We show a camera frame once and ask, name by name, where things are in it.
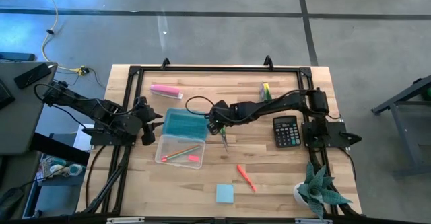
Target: calculator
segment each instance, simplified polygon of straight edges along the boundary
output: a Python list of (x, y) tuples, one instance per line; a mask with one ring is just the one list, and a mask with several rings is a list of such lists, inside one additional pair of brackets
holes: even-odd
[(277, 147), (296, 147), (301, 144), (296, 116), (274, 118), (273, 127)]

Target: orange marker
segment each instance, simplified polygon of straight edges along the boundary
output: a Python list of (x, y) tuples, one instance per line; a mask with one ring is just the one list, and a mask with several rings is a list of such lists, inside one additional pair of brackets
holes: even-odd
[(238, 164), (236, 166), (236, 168), (238, 169), (238, 171), (240, 172), (240, 174), (242, 175), (242, 177), (244, 177), (245, 180), (247, 180), (248, 184), (250, 184), (251, 189), (256, 192), (256, 187), (253, 185), (253, 183), (251, 182), (251, 180), (248, 178), (247, 174), (245, 173), (245, 171), (242, 169), (242, 167)]

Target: concrete floor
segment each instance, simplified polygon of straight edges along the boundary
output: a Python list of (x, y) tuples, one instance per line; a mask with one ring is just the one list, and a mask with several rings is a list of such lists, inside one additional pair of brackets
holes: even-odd
[[(63, 9), (127, 11), (301, 12), (299, 0), (56, 0)], [(309, 13), (430, 14), (430, 0), (306, 0)], [(51, 8), (50, 0), (0, 0), (0, 7)], [(52, 15), (0, 14), (0, 50), (31, 52)], [(388, 112), (370, 109), (431, 72), (429, 20), (310, 20), (319, 65), (329, 66), (349, 131), (363, 137), (352, 147), (357, 186), (369, 217), (431, 223), (431, 174), (394, 180), (408, 166)], [(277, 65), (310, 65), (300, 18), (61, 16), (46, 53), (66, 67), (87, 65), (107, 82), (113, 63), (220, 63), (260, 65), (270, 54)], [(57, 79), (74, 80), (57, 74)], [(103, 97), (94, 78), (72, 87)], [(90, 123), (85, 116), (74, 113)], [(77, 129), (67, 115), (45, 108), (38, 131)]]

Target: scissors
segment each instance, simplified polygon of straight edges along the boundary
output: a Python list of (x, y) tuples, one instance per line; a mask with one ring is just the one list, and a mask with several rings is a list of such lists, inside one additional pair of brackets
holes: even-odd
[(226, 153), (228, 153), (228, 141), (226, 140), (226, 127), (223, 126), (223, 128), (220, 130), (220, 134), (222, 134), (222, 141), (224, 145), (224, 149), (226, 150)]

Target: wooden tabletop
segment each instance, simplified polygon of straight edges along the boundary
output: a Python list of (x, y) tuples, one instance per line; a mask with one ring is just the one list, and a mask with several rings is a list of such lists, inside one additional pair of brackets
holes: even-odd
[[(129, 66), (112, 66), (106, 99), (122, 104)], [(329, 68), (312, 67), (312, 75), (314, 86), (327, 94), (330, 115), (338, 116)], [(132, 92), (135, 92), (136, 81), (133, 82)], [(225, 100), (227, 104), (245, 100), (258, 102), (262, 82), (269, 83), (273, 97), (298, 89), (293, 73), (157, 71), (145, 72), (141, 95), (147, 97), (149, 105), (157, 113), (165, 115), (169, 108), (184, 108), (185, 101), (196, 95), (208, 97), (214, 102)], [(154, 95), (150, 93), (151, 84), (179, 87), (183, 99)], [(189, 108), (209, 112), (211, 105), (205, 100), (195, 99), (189, 103)], [(305, 179), (308, 151), (304, 145), (278, 149), (273, 139), (272, 119), (292, 114), (298, 117), (298, 123), (303, 121), (301, 113), (289, 110), (262, 116), (248, 125), (227, 128), (229, 153), (226, 153), (220, 135), (209, 135), (203, 165), (199, 170), (154, 161), (161, 127), (154, 131), (156, 142), (150, 146), (143, 146), (139, 136), (129, 160), (121, 215), (314, 217), (307, 207), (296, 204), (292, 195), (293, 187)], [(97, 149), (92, 151), (89, 166)], [(88, 193), (90, 202), (106, 182), (112, 150), (113, 147), (106, 147), (94, 164)], [(353, 202), (352, 208), (361, 213), (349, 159), (339, 149), (328, 149), (328, 156), (331, 173), (335, 177), (334, 185)], [(236, 170), (237, 164), (245, 169), (254, 182), (256, 193)], [(216, 184), (234, 185), (234, 204), (216, 203)], [(85, 208), (85, 185), (84, 182), (77, 211)], [(117, 193), (117, 185), (113, 190), (113, 193)], [(113, 206), (115, 196), (113, 194), (111, 197), (110, 207)]]

